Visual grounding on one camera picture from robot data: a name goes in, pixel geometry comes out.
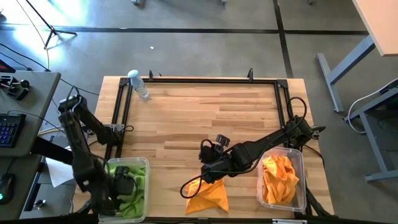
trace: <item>keyboard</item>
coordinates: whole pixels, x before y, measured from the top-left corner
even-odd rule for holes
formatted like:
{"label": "keyboard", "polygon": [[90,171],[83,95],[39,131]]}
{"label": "keyboard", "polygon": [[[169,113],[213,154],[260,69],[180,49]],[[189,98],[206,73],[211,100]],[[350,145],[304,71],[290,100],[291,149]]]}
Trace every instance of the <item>keyboard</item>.
{"label": "keyboard", "polygon": [[15,146],[25,118],[26,114],[0,113],[0,147]]}

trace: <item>tripod stand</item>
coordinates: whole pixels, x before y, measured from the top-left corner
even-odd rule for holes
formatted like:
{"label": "tripod stand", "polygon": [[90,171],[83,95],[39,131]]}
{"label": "tripod stand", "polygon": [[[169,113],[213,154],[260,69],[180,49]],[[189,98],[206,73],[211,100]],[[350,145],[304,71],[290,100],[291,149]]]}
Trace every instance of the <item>tripod stand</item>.
{"label": "tripod stand", "polygon": [[43,22],[45,23],[45,25],[47,25],[47,27],[50,29],[50,34],[49,37],[47,38],[47,41],[45,42],[45,47],[44,49],[47,48],[50,39],[52,37],[52,34],[54,35],[58,35],[58,33],[62,33],[62,34],[72,34],[72,35],[77,35],[77,33],[75,32],[68,32],[68,31],[62,31],[62,30],[56,30],[53,26],[51,26],[50,24],[48,24],[45,19],[40,15],[39,12],[37,12],[37,10],[35,9],[35,7],[33,7],[33,5],[29,2],[29,0],[26,0],[26,2],[31,6],[31,8],[36,12],[36,14],[43,20]]}

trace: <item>clear plastic bin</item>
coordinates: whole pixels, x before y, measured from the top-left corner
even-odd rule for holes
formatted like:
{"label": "clear plastic bin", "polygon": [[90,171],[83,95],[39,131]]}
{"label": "clear plastic bin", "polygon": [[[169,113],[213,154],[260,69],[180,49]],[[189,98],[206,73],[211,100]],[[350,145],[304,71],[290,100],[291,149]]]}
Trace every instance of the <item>clear plastic bin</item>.
{"label": "clear plastic bin", "polygon": [[[296,185],[296,194],[293,200],[289,203],[284,203],[281,205],[271,205],[265,203],[262,199],[262,171],[263,165],[262,160],[269,156],[287,156],[291,161],[293,168],[295,169],[296,176],[299,181]],[[260,162],[257,166],[258,169],[258,181],[257,181],[257,200],[262,206],[267,208],[276,208],[282,210],[288,210],[293,212],[302,212],[307,206],[307,198],[305,194],[305,174],[304,174],[304,162],[303,154],[296,149],[287,149],[283,147],[275,147],[266,151],[260,158]]]}
{"label": "clear plastic bin", "polygon": [[133,157],[133,158],[115,158],[110,159],[108,164],[117,163],[121,166],[145,166],[145,190],[144,190],[144,212],[140,218],[125,219],[121,215],[115,215],[114,217],[106,215],[98,215],[99,223],[110,223],[110,224],[125,224],[125,223],[139,223],[144,221],[147,216],[148,208],[148,193],[149,193],[149,161],[145,157]]}

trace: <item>plastic container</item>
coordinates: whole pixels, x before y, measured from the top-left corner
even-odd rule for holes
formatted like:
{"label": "plastic container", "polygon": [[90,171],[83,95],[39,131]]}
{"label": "plastic container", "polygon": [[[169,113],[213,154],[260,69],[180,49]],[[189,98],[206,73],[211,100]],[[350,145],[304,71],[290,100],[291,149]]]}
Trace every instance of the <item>plastic container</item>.
{"label": "plastic container", "polygon": [[145,157],[133,157],[133,158],[115,158],[110,159],[108,164],[115,164],[121,166],[145,166],[145,190],[144,190],[144,212],[140,218],[125,219],[123,216],[115,215],[113,217],[106,215],[98,215],[98,223],[110,223],[110,224],[125,224],[125,223],[139,223],[144,221],[147,216],[148,208],[148,194],[149,194],[149,161]]}
{"label": "plastic container", "polygon": [[137,92],[138,96],[144,101],[149,100],[148,90],[145,87],[145,83],[142,78],[138,75],[137,70],[131,70],[127,76],[130,78],[130,84],[133,89]]}
{"label": "plastic container", "polygon": [[[296,194],[293,200],[289,203],[280,205],[271,205],[265,203],[262,199],[262,171],[263,165],[262,160],[269,156],[287,156],[291,161],[295,170],[296,177],[298,177],[298,183],[296,185]],[[305,174],[304,174],[304,160],[303,154],[296,149],[287,149],[283,147],[275,147],[266,151],[260,158],[260,162],[257,166],[258,170],[258,181],[257,181],[257,200],[262,206],[267,208],[276,208],[282,210],[288,210],[293,212],[302,212],[307,206],[307,198],[305,193]]]}

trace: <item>water bottle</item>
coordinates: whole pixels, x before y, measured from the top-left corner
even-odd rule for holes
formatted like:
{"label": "water bottle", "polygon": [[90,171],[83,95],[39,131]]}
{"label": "water bottle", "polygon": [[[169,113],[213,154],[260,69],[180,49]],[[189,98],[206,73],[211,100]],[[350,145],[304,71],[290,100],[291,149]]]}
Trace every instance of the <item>water bottle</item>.
{"label": "water bottle", "polygon": [[130,84],[132,85],[133,89],[135,89],[139,97],[145,101],[149,100],[148,90],[145,87],[144,81],[138,75],[138,71],[131,70],[127,76],[130,78]]}

